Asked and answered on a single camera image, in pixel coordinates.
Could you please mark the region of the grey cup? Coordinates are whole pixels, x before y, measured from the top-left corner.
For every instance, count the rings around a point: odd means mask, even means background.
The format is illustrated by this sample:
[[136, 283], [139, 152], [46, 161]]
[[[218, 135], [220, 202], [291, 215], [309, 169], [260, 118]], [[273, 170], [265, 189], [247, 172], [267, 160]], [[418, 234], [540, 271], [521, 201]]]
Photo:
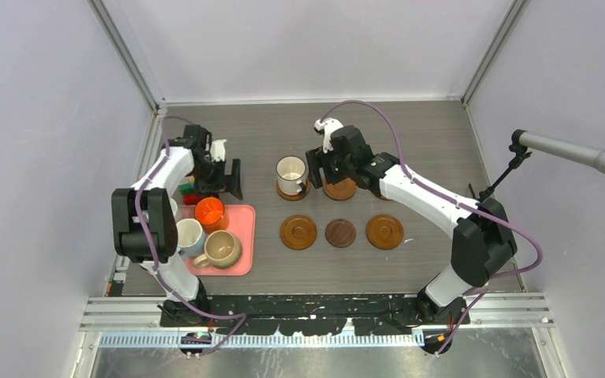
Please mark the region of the grey cup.
[[296, 156], [281, 158], [276, 165], [277, 183], [288, 195], [296, 195], [307, 182], [308, 170], [303, 159]]

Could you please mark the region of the orange cup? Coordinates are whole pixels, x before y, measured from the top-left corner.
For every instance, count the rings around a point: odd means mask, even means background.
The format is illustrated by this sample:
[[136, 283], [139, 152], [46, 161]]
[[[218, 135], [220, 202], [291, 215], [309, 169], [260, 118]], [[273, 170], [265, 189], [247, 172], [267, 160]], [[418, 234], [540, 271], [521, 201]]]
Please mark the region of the orange cup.
[[228, 229], [229, 219], [225, 204], [216, 197], [200, 200], [194, 208], [194, 218], [208, 235]]

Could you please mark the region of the pink plastic tray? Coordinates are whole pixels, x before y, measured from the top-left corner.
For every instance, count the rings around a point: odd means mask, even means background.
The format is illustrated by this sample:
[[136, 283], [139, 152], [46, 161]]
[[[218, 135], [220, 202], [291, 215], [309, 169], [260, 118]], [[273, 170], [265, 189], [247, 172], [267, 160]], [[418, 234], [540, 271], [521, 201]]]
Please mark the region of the pink plastic tray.
[[199, 256], [183, 255], [182, 261], [188, 271], [195, 276], [244, 276], [252, 267], [254, 257], [254, 233], [256, 213], [249, 205], [226, 205], [225, 217], [228, 219], [228, 228], [208, 234], [202, 252], [216, 254], [219, 250], [230, 255], [223, 259], [228, 262], [231, 258], [234, 264], [227, 268], [214, 265], [194, 265], [194, 260], [209, 262], [210, 260]]

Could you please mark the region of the dark walnut coaster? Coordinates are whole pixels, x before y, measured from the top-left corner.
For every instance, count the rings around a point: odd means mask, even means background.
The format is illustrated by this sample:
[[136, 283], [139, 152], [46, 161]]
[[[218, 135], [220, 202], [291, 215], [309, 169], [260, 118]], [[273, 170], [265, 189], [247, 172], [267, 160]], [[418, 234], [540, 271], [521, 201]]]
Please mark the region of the dark walnut coaster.
[[331, 246], [346, 248], [355, 241], [356, 229], [348, 220], [334, 219], [325, 228], [325, 238]]

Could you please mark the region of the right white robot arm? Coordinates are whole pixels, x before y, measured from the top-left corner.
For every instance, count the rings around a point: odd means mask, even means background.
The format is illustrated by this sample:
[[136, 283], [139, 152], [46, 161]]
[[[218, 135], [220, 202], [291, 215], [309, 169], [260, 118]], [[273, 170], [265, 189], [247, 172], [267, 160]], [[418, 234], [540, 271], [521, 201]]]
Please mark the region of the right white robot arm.
[[451, 261], [417, 294], [418, 315], [438, 323], [450, 304], [472, 288], [483, 287], [517, 252], [506, 212], [493, 198], [477, 201], [423, 178], [389, 153], [375, 154], [353, 125], [329, 118], [316, 121], [321, 146], [306, 152], [310, 182], [345, 179], [357, 187], [412, 209], [451, 239]]

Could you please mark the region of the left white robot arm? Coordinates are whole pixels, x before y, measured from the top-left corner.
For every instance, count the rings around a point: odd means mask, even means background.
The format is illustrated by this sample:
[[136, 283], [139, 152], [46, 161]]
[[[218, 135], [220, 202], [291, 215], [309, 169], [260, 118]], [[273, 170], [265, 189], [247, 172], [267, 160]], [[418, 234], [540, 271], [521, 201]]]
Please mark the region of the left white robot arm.
[[163, 142], [155, 163], [130, 187], [111, 195], [113, 243], [118, 255], [149, 272], [166, 293], [161, 309], [192, 326], [204, 324], [210, 304], [202, 281], [189, 272], [178, 247], [178, 232], [170, 196], [181, 180], [193, 176], [205, 194], [228, 192], [243, 197], [240, 161], [225, 171], [223, 139], [198, 124], [187, 124], [181, 137]]

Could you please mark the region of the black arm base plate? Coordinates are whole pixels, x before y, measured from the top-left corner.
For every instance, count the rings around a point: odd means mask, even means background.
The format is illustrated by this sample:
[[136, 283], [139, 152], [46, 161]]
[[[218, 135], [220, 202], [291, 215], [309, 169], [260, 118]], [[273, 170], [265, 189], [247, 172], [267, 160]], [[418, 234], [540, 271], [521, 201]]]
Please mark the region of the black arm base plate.
[[238, 335], [338, 335], [347, 326], [360, 336], [405, 335], [413, 328], [433, 325], [450, 330], [461, 322], [466, 301], [455, 299], [447, 308], [423, 313], [416, 296], [367, 295], [214, 295], [201, 306], [202, 314], [165, 300], [158, 305], [163, 328], [208, 327], [227, 335], [238, 322]]

